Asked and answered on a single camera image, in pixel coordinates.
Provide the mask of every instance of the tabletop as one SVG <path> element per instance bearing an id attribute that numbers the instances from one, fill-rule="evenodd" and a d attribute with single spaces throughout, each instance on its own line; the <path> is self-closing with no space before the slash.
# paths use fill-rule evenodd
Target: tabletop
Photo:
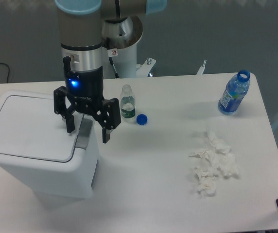
<path id="1" fill-rule="evenodd" d="M 125 122 L 102 144 L 94 195 L 87 200 L 35 193 L 0 168 L 0 232 L 227 233 L 278 229 L 278 149 L 256 77 L 238 111 L 217 103 L 228 74 L 104 80 L 104 97 L 132 86 L 144 126 Z M 52 93 L 64 82 L 0 84 Z M 209 129 L 232 147 L 239 178 L 216 181 L 213 197 L 197 192 L 189 155 Z"/>

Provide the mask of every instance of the bottle cap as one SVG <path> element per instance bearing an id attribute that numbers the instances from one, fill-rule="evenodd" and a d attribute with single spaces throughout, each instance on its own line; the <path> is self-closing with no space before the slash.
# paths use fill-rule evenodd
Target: bottle cap
<path id="1" fill-rule="evenodd" d="M 245 83 L 250 79 L 250 73 L 248 70 L 242 69 L 240 72 L 237 74 L 237 80 Z"/>
<path id="2" fill-rule="evenodd" d="M 139 114 L 137 116 L 137 123 L 139 125 L 145 125 L 148 122 L 148 117 L 145 114 Z"/>

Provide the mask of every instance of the plastic water bottle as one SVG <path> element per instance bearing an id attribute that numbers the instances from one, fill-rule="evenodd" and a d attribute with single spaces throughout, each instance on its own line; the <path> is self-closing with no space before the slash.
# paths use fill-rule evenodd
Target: plastic water bottle
<path id="1" fill-rule="evenodd" d="M 120 95 L 121 100 L 121 115 L 128 122 L 135 119 L 135 95 L 130 85 L 124 85 Z"/>
<path id="2" fill-rule="evenodd" d="M 250 73 L 244 69 L 230 79 L 218 103 L 218 108 L 221 113 L 231 115 L 236 112 L 249 89 L 249 79 Z"/>

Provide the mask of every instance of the crumpled tissue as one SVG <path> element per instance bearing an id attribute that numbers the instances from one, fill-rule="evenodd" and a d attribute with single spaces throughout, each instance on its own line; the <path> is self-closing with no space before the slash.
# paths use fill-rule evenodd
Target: crumpled tissue
<path id="1" fill-rule="evenodd" d="M 194 169 L 199 179 L 198 192 L 202 197 L 215 194 L 215 179 L 220 174 L 225 178 L 239 175 L 236 157 L 233 153 L 230 153 L 231 146 L 223 139 L 218 138 L 213 131 L 207 131 L 207 136 L 212 148 L 200 148 L 190 155 L 190 157 L 205 159 L 210 164 L 205 169 L 199 166 Z"/>

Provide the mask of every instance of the robotic arm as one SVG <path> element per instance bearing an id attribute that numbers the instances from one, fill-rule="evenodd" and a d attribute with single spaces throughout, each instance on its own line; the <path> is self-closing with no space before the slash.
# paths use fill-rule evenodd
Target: robotic arm
<path id="1" fill-rule="evenodd" d="M 120 124 L 117 98 L 103 97 L 102 20 L 163 10 L 167 0 L 55 0 L 66 86 L 54 91 L 54 111 L 75 129 L 74 111 L 91 115 L 103 128 L 103 143 Z M 66 98 L 70 101 L 66 107 Z"/>

